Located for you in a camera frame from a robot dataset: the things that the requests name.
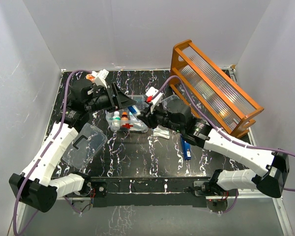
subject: white wall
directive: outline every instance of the white wall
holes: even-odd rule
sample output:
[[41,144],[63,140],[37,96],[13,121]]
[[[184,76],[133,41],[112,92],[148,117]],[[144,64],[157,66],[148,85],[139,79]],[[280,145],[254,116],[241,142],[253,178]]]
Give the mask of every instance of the white wall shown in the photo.
[[169,68],[191,38],[236,64],[270,0],[23,0],[60,68]]
[[8,184],[42,143],[60,69],[21,0],[0,0],[0,235],[15,197]]
[[[295,0],[273,0],[236,67],[240,85],[265,110],[253,131],[258,144],[295,152]],[[295,158],[286,184],[295,188]],[[295,193],[283,193],[295,233]]]

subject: cable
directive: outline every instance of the cable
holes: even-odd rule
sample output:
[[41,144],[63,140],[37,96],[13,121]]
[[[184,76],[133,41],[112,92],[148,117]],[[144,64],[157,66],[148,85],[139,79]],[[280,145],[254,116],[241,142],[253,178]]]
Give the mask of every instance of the cable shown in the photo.
[[[69,82],[72,78],[72,76],[74,74],[76,74],[77,72],[87,72],[87,73],[91,73],[90,71],[88,70],[75,70],[75,71],[72,71],[71,74],[69,75],[67,81],[66,81],[66,84],[65,84],[65,90],[64,90],[64,100],[63,100],[63,112],[62,112],[62,117],[61,117],[61,122],[60,122],[60,127],[59,127],[59,130],[57,131],[57,133],[54,135],[54,137],[52,138],[53,140],[56,139],[56,137],[59,135],[59,133],[61,132],[61,129],[62,129],[62,126],[63,126],[63,123],[64,123],[64,118],[65,118],[65,111],[66,111],[66,105],[67,105],[67,96],[68,96],[68,89],[69,89]],[[47,152],[48,148],[53,144],[53,141],[50,141],[45,149],[42,151],[41,155],[40,155],[40,158],[42,158],[45,153]],[[30,218],[30,220],[28,221],[28,223],[24,226],[24,228],[21,230],[20,233],[17,232],[17,226],[16,226],[16,217],[17,217],[17,211],[18,211],[18,204],[19,204],[19,201],[20,201],[20,198],[21,198],[21,193],[25,187],[25,184],[27,183],[30,175],[33,173],[33,171],[35,170],[35,168],[38,166],[39,162],[40,162],[41,159],[38,159],[35,164],[33,165],[33,167],[31,168],[31,170],[29,171],[29,173],[27,174],[27,176],[25,177],[25,179],[23,180],[21,186],[20,186],[20,189],[18,191],[18,194],[16,196],[16,199],[15,199],[15,204],[14,204],[14,211],[13,211],[13,233],[15,236],[19,236],[21,235],[25,229],[27,228],[27,226],[29,225],[30,221],[35,217],[35,215],[38,213],[38,210],[32,215],[32,217]]]
[[85,194],[85,195],[80,195],[80,197],[86,197],[87,195],[89,195],[91,193],[92,190],[93,190],[92,187],[90,187],[89,192],[87,194]]
[[91,203],[90,203],[90,204],[87,204],[87,205],[81,210],[81,213],[83,213],[83,211],[84,211],[88,206],[91,206]]
[[223,212],[224,214],[227,213],[227,212],[229,212],[231,209],[234,208],[234,206],[235,206],[235,204],[236,204],[236,202],[237,202],[237,198],[238,198],[238,189],[236,189],[236,195],[235,195],[235,199],[234,199],[234,201],[233,201],[233,204],[231,205],[230,208],[228,208],[226,211]]
[[79,209],[75,208],[75,206],[73,206],[73,204],[69,201],[69,199],[67,197],[63,197],[67,203],[70,204],[70,206],[79,214],[82,214],[82,211],[80,211]]
[[90,197],[91,206],[93,206],[95,195],[96,195],[96,192],[95,192],[95,189],[93,189],[93,195],[91,195],[91,197]]
[[227,191],[227,195],[226,195],[226,198],[224,200],[228,199],[228,191]]
[[[196,104],[194,103],[194,101],[192,100],[184,82],[181,80],[180,77],[178,77],[177,75],[173,75],[171,77],[169,77],[165,83],[162,85],[162,87],[159,89],[159,91],[156,93],[156,95],[153,97],[153,99],[161,92],[164,90],[164,88],[166,87],[166,85],[168,84],[168,82],[173,79],[173,78],[177,78],[180,80],[181,85],[183,86],[191,104],[193,105],[193,107],[196,109],[196,111],[226,140],[228,141],[232,141],[232,139],[230,137],[228,137],[224,132],[221,131],[221,129],[219,129],[203,112],[200,111],[200,109],[196,106]],[[236,144],[240,147],[244,147],[244,148],[248,148],[248,149],[258,149],[258,150],[268,150],[268,151],[274,151],[274,152],[281,152],[281,153],[285,153],[287,155],[291,155],[293,157],[295,157],[295,153],[290,152],[290,151],[285,151],[285,150],[281,150],[281,149],[274,149],[274,148],[269,148],[269,147],[259,147],[259,146],[247,146],[245,144],[239,143],[237,141],[232,141],[233,144]],[[295,192],[295,189],[291,189],[291,188],[284,188],[284,190],[287,191],[293,191]]]
[[223,196],[219,201],[222,201],[224,199],[224,197],[225,197],[225,192],[223,192]]

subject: clear plastic tray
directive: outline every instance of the clear plastic tray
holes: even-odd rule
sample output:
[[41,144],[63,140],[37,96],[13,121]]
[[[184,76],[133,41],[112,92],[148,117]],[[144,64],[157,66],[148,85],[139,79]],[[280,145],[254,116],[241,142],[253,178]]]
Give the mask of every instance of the clear plastic tray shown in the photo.
[[[147,103],[144,100],[144,96],[143,95],[128,95],[128,97],[130,97],[131,99],[135,100],[137,102],[137,107],[139,108],[139,110],[143,110],[145,107],[147,107]],[[121,117],[122,112],[127,112],[128,117],[129,116],[129,110],[128,108],[125,109],[121,109],[119,110],[119,115]],[[113,124],[113,116],[114,113],[106,113],[106,120],[109,124],[109,127],[112,126]],[[120,121],[120,129],[118,131],[136,131],[136,132],[142,132],[142,133],[146,133],[148,131],[148,127],[140,120],[136,119],[136,120],[127,120],[127,121]]]
[[62,159],[69,166],[82,169],[102,150],[105,143],[107,143],[107,137],[103,134],[103,131],[86,123],[79,135],[64,152]]
[[173,94],[172,96],[169,96],[169,97],[163,99],[161,101],[161,103],[163,104],[163,108],[166,109],[167,104],[174,99],[179,99],[179,97],[176,94]]

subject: white label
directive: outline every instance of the white label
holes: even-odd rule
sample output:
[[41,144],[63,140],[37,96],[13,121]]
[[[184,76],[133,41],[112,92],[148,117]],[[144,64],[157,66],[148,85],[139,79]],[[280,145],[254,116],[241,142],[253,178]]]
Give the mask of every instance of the white label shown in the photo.
[[88,91],[88,95],[90,95],[93,92],[93,89]]

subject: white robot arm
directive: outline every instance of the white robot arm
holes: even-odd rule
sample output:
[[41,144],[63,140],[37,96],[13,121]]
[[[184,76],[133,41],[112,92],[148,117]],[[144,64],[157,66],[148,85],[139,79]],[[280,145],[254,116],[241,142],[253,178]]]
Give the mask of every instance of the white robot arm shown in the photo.
[[[31,163],[20,175],[13,174],[9,180],[17,196],[25,177],[37,160],[41,159],[22,191],[20,201],[42,212],[47,212],[57,198],[80,191],[84,187],[85,180],[78,174],[69,174],[55,180],[51,180],[51,176],[67,147],[89,120],[89,113],[98,110],[114,111],[135,105],[135,101],[124,95],[116,84],[107,87],[100,86],[98,89],[102,91],[95,94],[90,80],[78,80],[77,82],[78,84],[71,89],[74,97],[70,99],[67,106],[65,122],[57,138],[53,140],[60,123],[54,124],[51,134]],[[202,192],[220,194],[238,188],[258,189],[268,196],[281,197],[289,172],[287,155],[247,149],[246,147],[250,144],[231,136],[229,136],[231,141],[226,140],[204,120],[193,117],[190,107],[180,99],[170,101],[167,109],[164,110],[158,106],[161,93],[155,99],[151,99],[157,92],[157,89],[150,88],[147,93],[149,106],[141,111],[141,114],[137,116],[138,119],[149,128],[162,125],[179,132],[189,144],[218,152],[249,168],[241,171],[216,170],[210,181],[201,186]],[[41,158],[41,153],[50,141],[53,144]],[[233,141],[241,142],[245,146],[235,145]]]

